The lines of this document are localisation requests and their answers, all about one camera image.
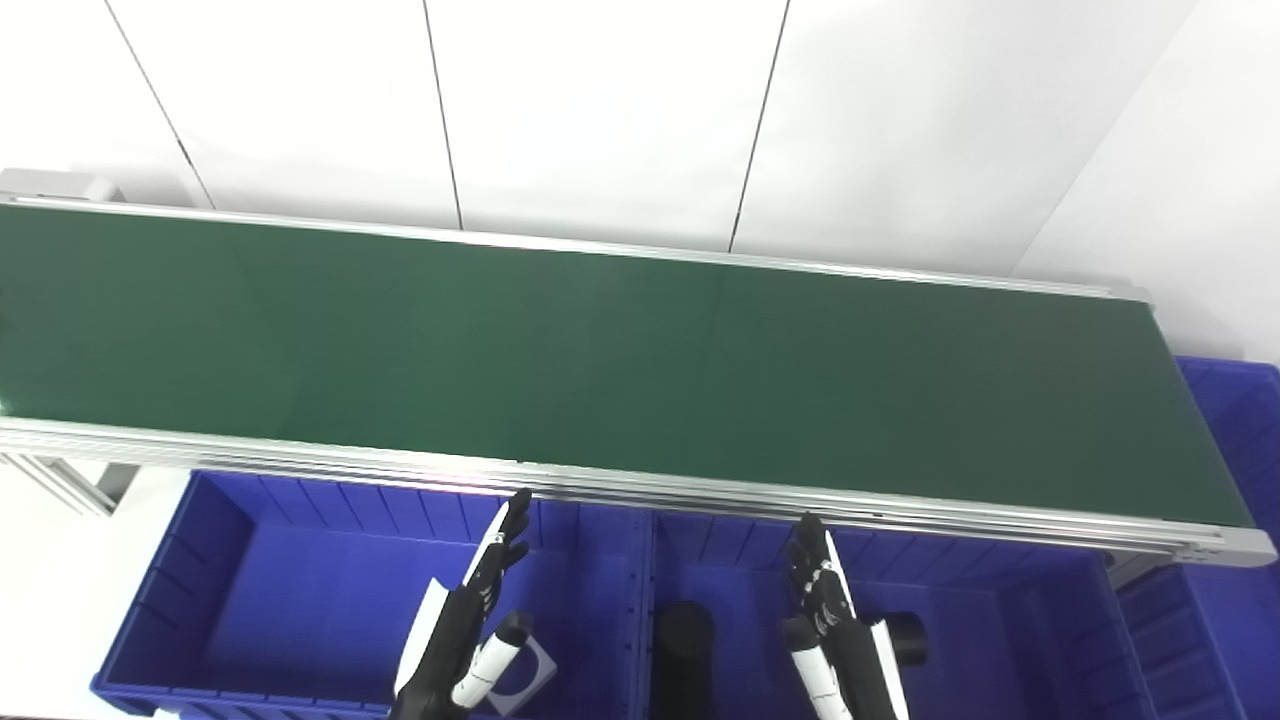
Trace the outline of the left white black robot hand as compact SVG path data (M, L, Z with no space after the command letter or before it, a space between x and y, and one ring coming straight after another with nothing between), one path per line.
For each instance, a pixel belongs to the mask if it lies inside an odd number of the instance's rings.
M481 633L507 570L529 553L520 537L531 497L520 489L499 506L454 589L430 582L401 655L390 719L467 719L526 646L532 619L522 611Z

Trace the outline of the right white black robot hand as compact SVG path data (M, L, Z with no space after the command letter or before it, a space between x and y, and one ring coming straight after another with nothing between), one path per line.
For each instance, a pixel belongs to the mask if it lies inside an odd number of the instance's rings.
M887 618L858 615L835 538L804 512L786 547L799 602L783 638L819 719L909 719Z

